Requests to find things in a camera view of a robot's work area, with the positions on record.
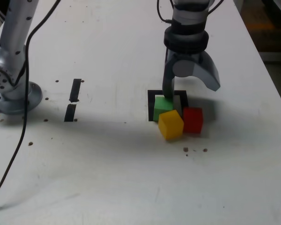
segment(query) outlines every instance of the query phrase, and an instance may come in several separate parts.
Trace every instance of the red cube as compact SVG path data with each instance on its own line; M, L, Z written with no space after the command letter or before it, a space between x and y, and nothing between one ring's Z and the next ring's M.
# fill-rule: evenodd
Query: red cube
M203 111L201 108L183 109L183 121L185 133L201 134L203 127Z

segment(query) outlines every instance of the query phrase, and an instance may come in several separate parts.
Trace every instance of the wire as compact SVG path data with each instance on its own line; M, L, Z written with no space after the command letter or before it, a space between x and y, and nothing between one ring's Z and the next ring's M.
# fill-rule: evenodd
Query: wire
M174 7L174 3L173 3L172 0L170 0L170 3L171 3L171 5L172 5L172 7ZM159 16L159 18L161 19L161 21L166 22L166 23L172 23L172 20L164 20L164 19L162 18L162 16L160 15L160 11L159 11L159 0L157 0L157 13L158 13L158 16Z
M28 53L29 53L29 45L30 45L30 41L33 37L33 35L38 31L38 29L40 29L43 24L49 19L49 17L52 15L52 13L54 12L54 10L56 9L57 5L60 3L61 0L56 0L56 2L54 3L54 5L52 6L52 8L50 9L50 11L48 12L48 14L44 17L44 19L39 23L38 26L35 27L35 29L29 34L28 38L27 38L27 42L26 42L26 49L25 49L25 65L26 65L26 81L25 81L25 105L24 105L24 122L23 122L23 130L22 130L22 134L18 143L18 146L15 149L15 152L6 168L6 171L0 181L0 188L9 172L9 169L11 168L11 165L13 164L15 157L20 149L20 146L23 142L24 139L24 135L25 135L25 131L26 131L26 125L27 125L27 114L28 114L28 91L29 91L29 57L28 57Z
M208 12L208 15L215 11L223 3L223 1L224 0L220 0L219 3Z

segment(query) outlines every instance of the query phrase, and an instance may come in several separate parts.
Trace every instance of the green cube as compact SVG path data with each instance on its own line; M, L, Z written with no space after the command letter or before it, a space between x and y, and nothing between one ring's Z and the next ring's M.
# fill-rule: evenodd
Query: green cube
M159 114L172 111L174 109L174 103L172 98L156 97L154 105L153 121L158 121Z

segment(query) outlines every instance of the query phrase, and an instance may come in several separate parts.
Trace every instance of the white table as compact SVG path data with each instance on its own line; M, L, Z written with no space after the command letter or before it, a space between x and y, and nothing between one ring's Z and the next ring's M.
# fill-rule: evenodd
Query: white table
M40 1L33 27L53 2ZM166 27L152 0L61 2L31 42L31 81L49 100L29 114L0 225L281 225L281 99L233 0L206 27L221 88L176 80L203 107L202 137L166 142L148 122ZM85 80L78 122L65 123L74 78ZM22 129L21 116L1 119L0 179Z

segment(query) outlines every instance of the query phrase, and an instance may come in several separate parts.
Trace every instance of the cube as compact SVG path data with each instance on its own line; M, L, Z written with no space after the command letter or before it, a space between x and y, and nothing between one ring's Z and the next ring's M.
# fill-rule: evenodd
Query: cube
M158 127L166 140L178 138L183 134L184 122L177 110L159 115Z
M159 115L174 109L174 103L172 98L156 97L154 105L153 121L158 121Z
M183 109L183 121L185 133L201 134L203 127L203 111L201 108Z

